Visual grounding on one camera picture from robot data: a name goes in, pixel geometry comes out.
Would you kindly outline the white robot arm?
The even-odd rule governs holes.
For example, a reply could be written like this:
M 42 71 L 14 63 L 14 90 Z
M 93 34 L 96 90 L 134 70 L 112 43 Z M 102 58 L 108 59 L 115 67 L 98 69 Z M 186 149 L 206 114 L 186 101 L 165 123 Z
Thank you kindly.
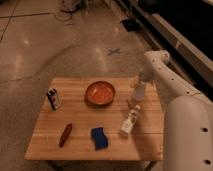
M 147 51 L 139 80 L 174 95 L 164 116 L 163 171 L 213 171 L 213 101 L 168 67 L 166 50 Z

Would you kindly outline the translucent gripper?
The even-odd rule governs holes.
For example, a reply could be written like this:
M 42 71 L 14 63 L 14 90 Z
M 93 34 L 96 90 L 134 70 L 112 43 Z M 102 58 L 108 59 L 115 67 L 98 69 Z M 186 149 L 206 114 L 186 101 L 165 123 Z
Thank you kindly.
M 140 83 L 153 83 L 154 75 L 151 71 L 141 68 L 138 74 L 132 79 L 130 83 L 131 88 L 136 88 Z

